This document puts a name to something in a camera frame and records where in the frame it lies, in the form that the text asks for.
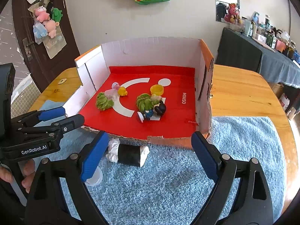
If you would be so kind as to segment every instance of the blue gripper pad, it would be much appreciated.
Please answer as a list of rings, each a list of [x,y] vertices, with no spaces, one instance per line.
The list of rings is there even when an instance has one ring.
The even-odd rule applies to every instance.
[[[213,157],[210,155],[205,144],[202,142],[202,140],[199,138],[199,136],[196,133],[192,134],[191,144],[207,177],[209,179],[212,179],[216,183],[218,180],[218,176],[217,176],[218,165],[213,159]]]
[[[53,108],[50,110],[42,111],[40,113],[40,115],[38,116],[38,119],[40,121],[48,121],[50,119],[62,117],[62,116],[64,116],[65,113],[66,113],[66,110],[62,106],[60,106],[60,107],[56,107],[56,108]]]
[[[87,179],[90,179],[104,155],[106,148],[108,147],[108,142],[110,138],[108,134],[104,131],[100,131],[97,136],[93,139],[91,145],[91,151],[87,157],[82,162],[81,169],[81,181],[85,182]]]

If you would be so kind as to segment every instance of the yellow rubber duck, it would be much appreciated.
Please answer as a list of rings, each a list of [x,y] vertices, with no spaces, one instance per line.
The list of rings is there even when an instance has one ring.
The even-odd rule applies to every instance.
[[[118,89],[118,94],[120,96],[126,96],[126,95],[128,95],[128,92],[127,92],[126,88],[122,86]]]

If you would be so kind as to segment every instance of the green plush toy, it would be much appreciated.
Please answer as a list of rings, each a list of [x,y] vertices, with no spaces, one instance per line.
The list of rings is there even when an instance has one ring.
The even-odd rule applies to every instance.
[[[112,100],[108,100],[103,92],[100,92],[98,94],[97,100],[96,100],[96,107],[99,110],[104,111],[108,108],[111,108],[113,105],[114,105],[114,102]]]
[[[136,106],[141,113],[153,110],[153,106],[159,103],[159,100],[152,100],[150,98],[151,96],[147,93],[143,93],[137,97]]]
[[[51,9],[52,12],[52,20],[55,22],[60,22],[62,18],[62,10],[59,10],[58,8],[54,7]]]

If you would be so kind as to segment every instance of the pink toy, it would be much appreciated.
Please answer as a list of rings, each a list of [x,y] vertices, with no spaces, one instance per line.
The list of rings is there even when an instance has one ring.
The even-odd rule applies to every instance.
[[[225,15],[224,20],[228,23],[235,23],[235,20],[239,16],[236,5],[234,3],[229,4],[228,14]]]
[[[54,20],[47,20],[43,22],[45,26],[48,36],[53,39],[56,36],[56,27],[59,26],[59,22],[55,22]]]
[[[36,19],[41,23],[45,20],[50,19],[50,14],[46,13],[46,8],[44,6],[40,6],[39,8],[36,8],[34,10],[34,13],[35,13]]]

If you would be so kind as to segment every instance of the blue towel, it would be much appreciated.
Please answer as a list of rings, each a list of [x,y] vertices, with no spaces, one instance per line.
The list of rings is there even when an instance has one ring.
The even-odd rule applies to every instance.
[[[61,106],[45,102],[42,109]],[[90,143],[95,134],[77,129],[64,135],[61,151],[48,155],[52,161],[65,159]],[[274,220],[284,203],[286,167],[278,133],[268,117],[213,117],[208,139],[221,153],[237,160],[256,157],[264,170],[273,203]],[[121,139],[122,144],[141,145]],[[212,188],[192,150],[148,145],[150,154],[142,168],[111,163],[102,158],[99,167],[102,182],[88,190],[109,224],[168,225],[190,224],[203,206]],[[238,179],[235,179],[220,218],[230,212]],[[72,216],[80,219],[61,179],[63,192]]]

